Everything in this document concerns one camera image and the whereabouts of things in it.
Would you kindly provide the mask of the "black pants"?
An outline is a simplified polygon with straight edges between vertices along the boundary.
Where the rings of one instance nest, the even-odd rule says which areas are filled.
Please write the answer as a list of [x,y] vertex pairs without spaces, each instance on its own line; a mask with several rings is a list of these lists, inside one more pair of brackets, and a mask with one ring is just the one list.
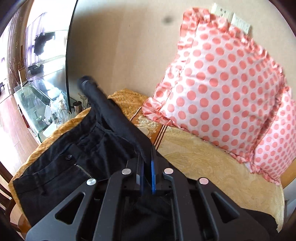
[[275,219],[193,180],[88,76],[90,112],[13,182],[26,240],[273,240]]

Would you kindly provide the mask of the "yellow patterned bed sheet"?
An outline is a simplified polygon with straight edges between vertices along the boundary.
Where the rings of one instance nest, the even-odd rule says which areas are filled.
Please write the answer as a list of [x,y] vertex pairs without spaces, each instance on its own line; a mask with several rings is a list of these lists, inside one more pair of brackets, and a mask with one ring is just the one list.
[[193,134],[162,127],[142,116],[144,96],[122,90],[91,93],[91,107],[67,121],[29,156],[9,189],[31,225],[89,178],[98,181],[123,169],[155,146],[186,177],[208,178],[240,207],[254,210],[259,222],[280,231],[283,188],[252,174],[223,150]]

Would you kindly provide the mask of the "pink polka dot pillow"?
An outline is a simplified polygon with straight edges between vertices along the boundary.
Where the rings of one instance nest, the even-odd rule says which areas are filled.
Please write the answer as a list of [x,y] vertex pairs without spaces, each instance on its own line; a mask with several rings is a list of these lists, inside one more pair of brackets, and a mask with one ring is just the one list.
[[286,87],[271,125],[254,149],[250,168],[253,173],[276,185],[295,159],[295,100]]
[[192,8],[183,15],[177,55],[142,112],[248,162],[286,85],[266,49],[225,18]]

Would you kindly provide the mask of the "metal cup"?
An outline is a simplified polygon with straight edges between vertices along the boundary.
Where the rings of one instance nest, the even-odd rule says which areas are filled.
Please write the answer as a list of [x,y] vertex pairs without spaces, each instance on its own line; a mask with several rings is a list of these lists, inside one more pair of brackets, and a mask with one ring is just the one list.
[[75,101],[73,103],[73,108],[74,108],[75,114],[78,115],[79,113],[81,113],[83,111],[82,102]]

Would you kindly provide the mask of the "glass aquarium tank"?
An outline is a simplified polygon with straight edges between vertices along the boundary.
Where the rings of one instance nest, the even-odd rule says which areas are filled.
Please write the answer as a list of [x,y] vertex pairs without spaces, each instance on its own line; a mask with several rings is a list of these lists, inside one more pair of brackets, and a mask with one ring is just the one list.
[[39,143],[69,117],[66,92],[42,78],[26,81],[14,91],[18,109]]

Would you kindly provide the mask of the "wooden chair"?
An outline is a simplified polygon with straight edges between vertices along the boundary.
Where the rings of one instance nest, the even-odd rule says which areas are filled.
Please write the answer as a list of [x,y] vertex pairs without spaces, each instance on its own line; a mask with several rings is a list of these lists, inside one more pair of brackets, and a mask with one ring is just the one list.
[[15,205],[12,194],[1,184],[1,240],[24,240],[19,226],[11,222],[11,213]]

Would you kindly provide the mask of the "dark window frame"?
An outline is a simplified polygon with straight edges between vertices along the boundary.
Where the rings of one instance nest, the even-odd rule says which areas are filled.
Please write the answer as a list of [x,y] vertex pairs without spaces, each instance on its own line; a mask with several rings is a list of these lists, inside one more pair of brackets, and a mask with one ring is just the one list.
[[67,45],[66,45],[66,60],[65,60],[65,82],[66,82],[66,93],[67,93],[67,104],[69,110],[71,112],[74,111],[73,104],[75,101],[78,100],[77,92],[77,78],[73,76],[73,69],[75,65],[72,63],[73,59],[75,58],[75,50],[74,50],[74,37],[73,37],[73,30],[74,30],[74,18],[75,12],[77,8],[78,1],[74,1],[74,8],[71,12],[71,20],[69,23],[69,30],[67,35]]

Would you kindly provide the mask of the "white wall socket panel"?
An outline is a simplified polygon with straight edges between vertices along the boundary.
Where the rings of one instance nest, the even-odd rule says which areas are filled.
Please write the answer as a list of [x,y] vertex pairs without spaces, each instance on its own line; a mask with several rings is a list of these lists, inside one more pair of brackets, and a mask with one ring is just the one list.
[[245,34],[249,34],[251,25],[244,21],[242,18],[240,18],[238,15],[236,15],[236,13],[229,11],[226,8],[223,8],[217,3],[212,4],[211,13],[216,16],[227,19],[231,25],[234,25],[235,27],[239,28]]

